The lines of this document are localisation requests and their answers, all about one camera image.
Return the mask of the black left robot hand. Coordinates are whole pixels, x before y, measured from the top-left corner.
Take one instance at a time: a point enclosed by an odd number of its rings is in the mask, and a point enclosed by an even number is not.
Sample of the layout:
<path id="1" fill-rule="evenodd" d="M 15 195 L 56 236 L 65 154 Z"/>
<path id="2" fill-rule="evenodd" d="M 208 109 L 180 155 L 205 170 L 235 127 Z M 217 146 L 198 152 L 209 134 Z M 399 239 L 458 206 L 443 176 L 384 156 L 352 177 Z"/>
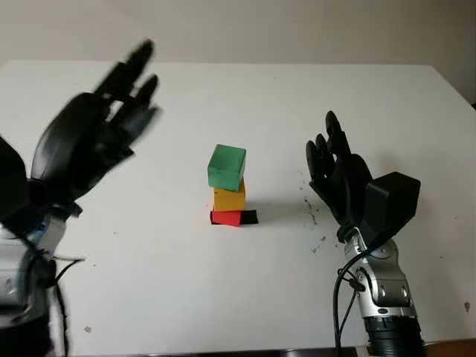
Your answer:
<path id="1" fill-rule="evenodd" d="M 142 86 L 135 85 L 153 53 L 153 41 L 144 40 L 93 91 L 74 96 L 49 123 L 36 145 L 30 171 L 35 205 L 79 216 L 82 210 L 76 201 L 133 156 L 132 145 L 160 112 L 152 104 L 158 76 L 152 74 Z"/>

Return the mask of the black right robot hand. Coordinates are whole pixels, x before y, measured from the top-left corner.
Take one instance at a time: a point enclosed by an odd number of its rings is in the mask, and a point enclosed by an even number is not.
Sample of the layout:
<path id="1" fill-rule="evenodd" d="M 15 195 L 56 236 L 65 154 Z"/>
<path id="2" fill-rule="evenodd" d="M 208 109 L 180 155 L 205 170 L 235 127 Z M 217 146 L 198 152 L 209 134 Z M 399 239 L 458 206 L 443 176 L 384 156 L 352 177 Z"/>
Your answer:
<path id="1" fill-rule="evenodd" d="M 309 186 L 329 207 L 339 224 L 337 238 L 346 242 L 361 224 L 364 192 L 372 176 L 364 159 L 352 153 L 335 113 L 325 117 L 328 138 L 321 133 L 306 143 Z"/>

